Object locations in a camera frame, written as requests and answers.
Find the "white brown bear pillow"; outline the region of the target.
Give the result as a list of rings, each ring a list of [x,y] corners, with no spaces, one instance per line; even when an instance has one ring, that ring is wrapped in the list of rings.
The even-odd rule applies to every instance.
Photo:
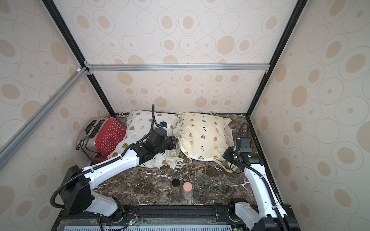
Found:
[[[155,119],[157,123],[167,123],[166,130],[168,136],[172,136],[173,130],[180,122],[178,115],[167,113],[156,113]],[[125,138],[116,146],[115,150],[111,152],[108,158],[116,157],[121,154],[129,144],[132,144],[146,136],[150,132],[151,123],[152,113],[150,111],[136,110],[130,113],[126,122]],[[141,167],[160,168],[162,166],[170,166],[172,169],[181,169],[184,164],[183,159],[179,157],[179,153],[179,147],[174,150],[165,151],[164,154],[157,154],[153,159],[143,163]]]

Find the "cream teddy bear pillow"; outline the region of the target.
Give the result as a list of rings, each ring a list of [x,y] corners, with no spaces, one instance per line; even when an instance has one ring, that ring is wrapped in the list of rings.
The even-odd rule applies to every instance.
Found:
[[[180,118],[173,134],[178,139],[181,152],[194,160],[214,161],[226,172],[232,173],[233,170],[222,164],[223,154],[234,145],[229,127],[232,120],[198,113],[183,113]]]

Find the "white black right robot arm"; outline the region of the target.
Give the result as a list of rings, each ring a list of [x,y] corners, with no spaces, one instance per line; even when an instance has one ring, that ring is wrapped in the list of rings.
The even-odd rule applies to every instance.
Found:
[[[298,231],[297,220],[279,203],[266,175],[265,164],[258,154],[242,153],[228,147],[223,158],[241,169],[252,188],[257,211],[244,201],[233,202],[230,215],[242,220],[251,231]]]

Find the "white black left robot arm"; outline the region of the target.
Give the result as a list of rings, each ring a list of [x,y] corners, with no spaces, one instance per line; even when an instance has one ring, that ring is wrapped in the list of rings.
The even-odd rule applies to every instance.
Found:
[[[176,137],[168,136],[163,128],[157,128],[128,145],[116,157],[84,168],[72,166],[61,186],[52,194],[50,205],[65,210],[69,215],[91,212],[105,217],[115,216],[120,208],[118,201],[98,194],[94,189],[119,173],[152,160],[157,154],[176,149],[177,143]]]

